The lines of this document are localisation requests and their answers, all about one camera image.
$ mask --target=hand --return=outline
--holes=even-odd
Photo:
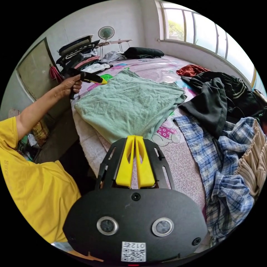
[[[67,95],[70,94],[71,92],[71,88],[73,88],[73,91],[78,94],[80,89],[81,89],[81,85],[82,85],[82,81],[80,81],[81,75],[77,75],[74,77],[70,77],[67,78],[66,80],[64,80],[59,86],[58,86],[58,96],[59,98],[65,97]]]

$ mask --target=sleeve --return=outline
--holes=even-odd
[[[0,121],[0,147],[16,149],[18,145],[18,131],[16,117]]]

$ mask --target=bed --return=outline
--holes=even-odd
[[[163,56],[162,58],[155,59],[126,59],[113,62],[112,68],[105,70],[99,75],[109,74],[115,76],[125,68],[130,69],[142,78],[148,78],[156,82],[176,82],[179,87],[184,88],[187,95],[186,101],[189,101],[195,94],[176,73],[176,70],[188,64],[191,63],[172,56]],[[96,86],[97,84],[84,82],[79,95],[76,95],[75,99],[72,100],[71,107],[80,144],[90,167],[97,176],[100,163],[104,159],[110,144],[92,126],[86,123],[74,109],[75,103]],[[178,126],[173,123],[173,118],[181,115],[184,115],[184,113],[179,108],[170,114],[154,134],[152,141],[159,145],[169,163],[175,189],[194,200],[206,217],[205,190],[198,166],[193,159],[183,134]],[[138,188],[135,162],[132,188]],[[209,237],[207,236],[202,244],[208,245],[208,243]]]

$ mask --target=tree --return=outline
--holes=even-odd
[[[169,24],[169,36],[183,41],[184,40],[184,26],[180,25],[172,20],[168,20]]]

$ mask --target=fan grille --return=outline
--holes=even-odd
[[[102,27],[98,31],[99,38],[101,38],[103,40],[108,40],[108,39],[112,38],[114,36],[114,34],[115,34],[115,30],[110,26]]]

